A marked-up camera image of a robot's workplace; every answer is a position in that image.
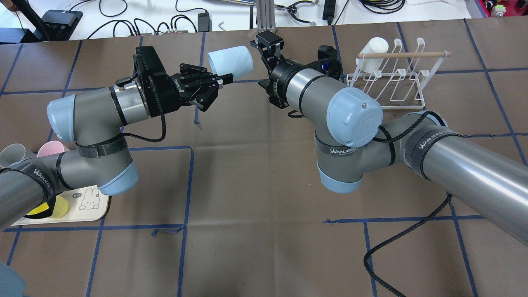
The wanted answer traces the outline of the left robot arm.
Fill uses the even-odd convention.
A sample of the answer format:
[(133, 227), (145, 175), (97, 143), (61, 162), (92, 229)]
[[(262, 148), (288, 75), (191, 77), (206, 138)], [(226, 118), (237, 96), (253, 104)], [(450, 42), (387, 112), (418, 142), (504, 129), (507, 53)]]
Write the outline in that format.
[(53, 100), (47, 116), (55, 135), (75, 149), (12, 162), (1, 170), (1, 229), (10, 227), (67, 190), (98, 186), (113, 196), (138, 181), (126, 137), (157, 143), (166, 138), (165, 116), (183, 106), (207, 111), (223, 85), (242, 76), (215, 53), (211, 69), (180, 64), (168, 75), (152, 46), (136, 47), (131, 77), (115, 85)]

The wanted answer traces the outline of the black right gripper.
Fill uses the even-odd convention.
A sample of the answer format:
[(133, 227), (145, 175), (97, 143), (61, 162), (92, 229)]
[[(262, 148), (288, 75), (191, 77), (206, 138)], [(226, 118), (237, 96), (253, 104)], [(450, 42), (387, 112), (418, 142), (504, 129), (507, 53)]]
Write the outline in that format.
[(269, 103), (285, 109), (289, 106), (286, 98), (288, 83), (304, 66), (282, 55), (284, 40), (270, 30), (258, 33), (250, 45), (259, 51), (269, 73), (269, 79), (259, 81), (259, 85), (268, 94)]

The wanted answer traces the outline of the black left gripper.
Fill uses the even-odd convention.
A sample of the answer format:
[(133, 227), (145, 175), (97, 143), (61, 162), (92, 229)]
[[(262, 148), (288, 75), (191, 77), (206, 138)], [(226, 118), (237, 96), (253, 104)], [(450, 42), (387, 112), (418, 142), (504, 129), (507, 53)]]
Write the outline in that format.
[(220, 85), (233, 83), (233, 74), (216, 75), (207, 68), (182, 63), (179, 73), (169, 76), (153, 46), (135, 48), (134, 70), (151, 117), (195, 105), (207, 111), (216, 100)]

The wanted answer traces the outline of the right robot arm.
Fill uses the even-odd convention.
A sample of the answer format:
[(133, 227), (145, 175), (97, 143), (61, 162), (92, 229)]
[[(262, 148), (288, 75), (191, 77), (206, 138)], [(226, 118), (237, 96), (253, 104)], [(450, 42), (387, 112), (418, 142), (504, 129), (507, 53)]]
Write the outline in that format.
[(351, 193), (365, 173), (403, 161), (523, 244), (528, 241), (527, 167), (487, 150), (447, 127), (434, 111), (383, 123), (379, 102), (338, 79), (341, 63), (333, 47), (302, 65), (285, 58), (284, 41), (271, 31), (251, 41), (269, 78), (259, 85), (269, 102), (292, 107), (315, 125), (317, 167), (322, 184)]

